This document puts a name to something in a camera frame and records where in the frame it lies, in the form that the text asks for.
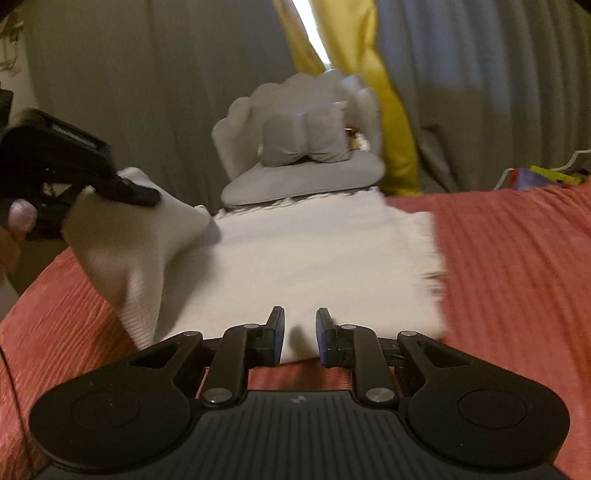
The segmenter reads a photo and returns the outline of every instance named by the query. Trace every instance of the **red bedspread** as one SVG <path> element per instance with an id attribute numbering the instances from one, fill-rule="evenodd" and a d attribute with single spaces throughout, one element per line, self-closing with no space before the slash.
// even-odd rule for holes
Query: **red bedspread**
<path id="1" fill-rule="evenodd" d="M 571 427 L 556 464 L 574 479 L 591 479 L 591 184 L 389 202 L 435 215 L 449 270 L 446 342 L 557 392 Z M 134 350 L 70 251 L 0 323 L 0 343 L 26 416 L 53 385 Z M 313 390 L 347 388 L 349 380 L 308 361 L 254 370 L 249 384 Z M 21 436 L 3 371 L 0 393 L 0 478 L 21 480 L 30 472 L 25 448 L 34 469 L 46 460 Z"/>

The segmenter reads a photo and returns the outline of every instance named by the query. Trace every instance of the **folded cloth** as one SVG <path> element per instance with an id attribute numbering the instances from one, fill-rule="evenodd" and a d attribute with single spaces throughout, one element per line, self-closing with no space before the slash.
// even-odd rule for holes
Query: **folded cloth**
<path id="1" fill-rule="evenodd" d="M 138 348 L 154 343 L 164 269 L 173 256 L 207 227 L 204 206 L 175 199 L 137 168 L 119 172 L 157 188 L 154 208 L 111 202 L 87 189 L 76 199 L 62 234 L 96 291 L 117 312 Z"/>
<path id="2" fill-rule="evenodd" d="M 139 170 L 130 180 L 153 186 Z M 314 319 L 395 337 L 439 337 L 434 277 L 443 273 L 431 215 L 385 205 L 377 190 L 221 212 L 210 222 L 163 192 L 155 209 L 77 199 L 63 233 L 137 347 L 187 330 L 216 338 L 285 308 L 282 362 L 318 356 Z"/>

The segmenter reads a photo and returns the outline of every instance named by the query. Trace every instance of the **human hand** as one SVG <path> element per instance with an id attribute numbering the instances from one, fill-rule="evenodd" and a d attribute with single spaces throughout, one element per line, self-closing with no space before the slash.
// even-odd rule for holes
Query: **human hand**
<path id="1" fill-rule="evenodd" d="M 37 210 L 26 200 L 14 202 L 8 212 L 8 230 L 0 228 L 0 283 L 13 271 L 21 256 L 21 242 L 37 221 Z"/>

